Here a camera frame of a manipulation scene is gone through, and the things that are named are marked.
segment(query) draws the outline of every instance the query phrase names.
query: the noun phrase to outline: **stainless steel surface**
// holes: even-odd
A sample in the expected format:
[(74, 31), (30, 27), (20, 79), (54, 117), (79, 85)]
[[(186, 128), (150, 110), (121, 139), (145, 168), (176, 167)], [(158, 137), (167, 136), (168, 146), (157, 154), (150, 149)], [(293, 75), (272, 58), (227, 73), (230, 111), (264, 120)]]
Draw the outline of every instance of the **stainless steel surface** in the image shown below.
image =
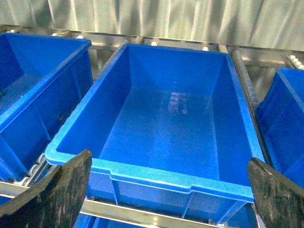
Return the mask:
[(2, 0), (0, 24), (304, 50), (302, 0)]
[[(0, 181), (0, 196), (14, 198), (28, 187)], [(202, 222), (196, 222), (148, 211), (121, 207), (114, 204), (85, 199), (80, 213), (148, 228), (218, 228)]]

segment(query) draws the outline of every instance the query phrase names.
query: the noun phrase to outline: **corrugated metal panel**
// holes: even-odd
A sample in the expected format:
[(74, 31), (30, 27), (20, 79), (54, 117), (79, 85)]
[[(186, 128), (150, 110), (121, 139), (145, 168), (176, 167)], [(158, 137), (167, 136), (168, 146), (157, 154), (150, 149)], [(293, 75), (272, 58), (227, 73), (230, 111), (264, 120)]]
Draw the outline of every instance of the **corrugated metal panel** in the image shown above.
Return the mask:
[(0, 23), (304, 49), (302, 0), (2, 0)]

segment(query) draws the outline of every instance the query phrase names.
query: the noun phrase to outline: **metal frame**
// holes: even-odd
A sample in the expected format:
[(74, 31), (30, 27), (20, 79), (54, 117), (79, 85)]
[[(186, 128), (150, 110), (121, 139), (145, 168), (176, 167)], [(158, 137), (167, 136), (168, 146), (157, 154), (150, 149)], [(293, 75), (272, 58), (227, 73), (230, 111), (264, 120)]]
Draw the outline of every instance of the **metal frame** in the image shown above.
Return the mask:
[[(90, 49), (94, 50), (105, 50), (115, 52), (125, 43), (136, 43), (146, 45), (159, 45), (168, 47), (179, 47), (179, 48), (191, 48), (194, 50), (209, 50), (214, 52), (223, 52), (234, 55), (234, 51), (239, 51), (241, 58), (246, 65), (258, 66), (258, 67), (294, 67), (291, 64), (290, 56), (295, 56), (299, 61), (304, 62), (304, 52), (292, 51), (292, 50), (281, 50), (281, 49), (269, 49), (269, 48), (257, 48), (257, 47), (245, 47), (237, 45), (226, 45), (216, 44), (210, 42), (201, 41), (190, 41), (180, 39), (167, 39), (167, 38), (156, 38), (156, 37), (142, 37), (142, 36), (127, 36), (117, 34), (106, 34), (96, 33), (87, 31), (74, 31), (64, 29), (51, 29), (51, 28), (32, 28), (15, 25), (0, 25), (0, 33), (2, 32), (15, 32), (24, 34), (36, 34), (36, 35), (50, 35), (50, 36), (61, 36), (71, 38), (86, 38), (92, 41)], [(100, 67), (102, 70), (109, 60)], [(244, 93), (247, 97), (247, 102), (250, 107), (250, 111), (254, 122), (254, 110), (251, 108), (250, 98), (248, 97), (248, 91), (244, 87), (244, 80), (241, 71), (238, 70), (240, 80), (244, 89)], [(28, 174), (28, 177), (23, 182), (8, 183), (0, 181), (0, 196), (13, 198), (18, 194), (21, 194), (34, 184), (43, 173), (49, 170), (50, 166), (47, 165), (45, 157), (41, 157), (38, 160), (38, 166), (32, 173)], [(212, 227), (223, 227), (214, 226), (207, 223), (191, 221), (158, 213), (152, 213), (148, 211), (132, 209), (129, 207), (117, 206), (110, 203), (99, 202), (96, 200), (85, 200), (80, 213), (93, 215), (101, 218), (116, 220), (129, 224), (134, 224), (142, 227), (163, 227), (163, 228), (212, 228)]]

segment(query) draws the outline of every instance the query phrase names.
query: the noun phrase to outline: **plastic crate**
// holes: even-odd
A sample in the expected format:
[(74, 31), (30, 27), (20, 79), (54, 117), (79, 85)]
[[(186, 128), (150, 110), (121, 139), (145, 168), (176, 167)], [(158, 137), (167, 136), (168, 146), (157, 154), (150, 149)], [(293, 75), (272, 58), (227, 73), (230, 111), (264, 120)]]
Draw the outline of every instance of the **plastic crate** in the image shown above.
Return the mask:
[(79, 214), (74, 228), (139, 228), (139, 226)]
[(253, 202), (263, 160), (231, 57), (125, 45), (46, 149), (63, 164), (88, 148), (88, 195), (183, 218), (227, 221)]
[(0, 178), (21, 180), (92, 85), (89, 40), (0, 35)]
[(139, 226), (123, 222), (116, 222), (104, 218), (96, 218), (92, 228), (139, 228)]
[(74, 228), (92, 228), (94, 225), (95, 219), (96, 219), (96, 217), (94, 217), (94, 216), (79, 214), (73, 227)]
[(304, 71), (277, 69), (256, 110), (276, 170), (304, 188)]

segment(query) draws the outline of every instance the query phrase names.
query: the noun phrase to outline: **bin bottom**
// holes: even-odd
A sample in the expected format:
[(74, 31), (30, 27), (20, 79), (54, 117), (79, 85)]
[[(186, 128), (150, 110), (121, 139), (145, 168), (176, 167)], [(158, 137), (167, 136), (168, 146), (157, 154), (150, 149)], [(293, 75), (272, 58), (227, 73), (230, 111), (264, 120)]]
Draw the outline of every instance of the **bin bottom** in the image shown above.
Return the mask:
[(211, 97), (132, 87), (99, 158), (219, 180)]

